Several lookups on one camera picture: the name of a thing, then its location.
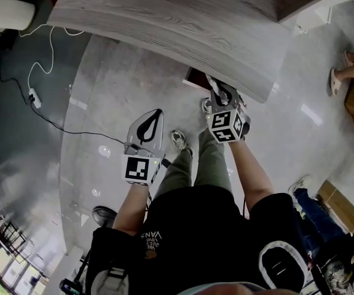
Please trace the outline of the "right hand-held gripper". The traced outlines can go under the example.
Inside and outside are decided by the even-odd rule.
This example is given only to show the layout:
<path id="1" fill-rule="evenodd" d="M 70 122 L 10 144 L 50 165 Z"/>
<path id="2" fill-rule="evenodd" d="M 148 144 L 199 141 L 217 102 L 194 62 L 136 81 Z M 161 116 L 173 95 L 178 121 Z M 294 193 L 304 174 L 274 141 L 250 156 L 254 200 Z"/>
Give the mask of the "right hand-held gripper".
<path id="1" fill-rule="evenodd" d="M 250 130 L 251 119 L 246 114 L 245 104 L 237 90 L 228 84 L 221 84 L 226 95 L 227 105 L 214 89 L 211 89 L 211 110 L 207 116 L 210 133 L 218 143 L 229 143 L 245 139 Z"/>

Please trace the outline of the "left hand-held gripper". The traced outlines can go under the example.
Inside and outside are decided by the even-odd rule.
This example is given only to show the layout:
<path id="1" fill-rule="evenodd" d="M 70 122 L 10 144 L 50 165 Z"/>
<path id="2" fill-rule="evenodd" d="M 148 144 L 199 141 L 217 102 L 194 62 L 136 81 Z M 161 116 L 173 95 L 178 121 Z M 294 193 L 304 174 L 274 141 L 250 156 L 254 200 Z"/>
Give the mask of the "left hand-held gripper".
<path id="1" fill-rule="evenodd" d="M 122 155 L 122 179 L 131 185 L 151 186 L 162 166 L 164 114 L 161 109 L 144 113 L 131 124 Z"/>

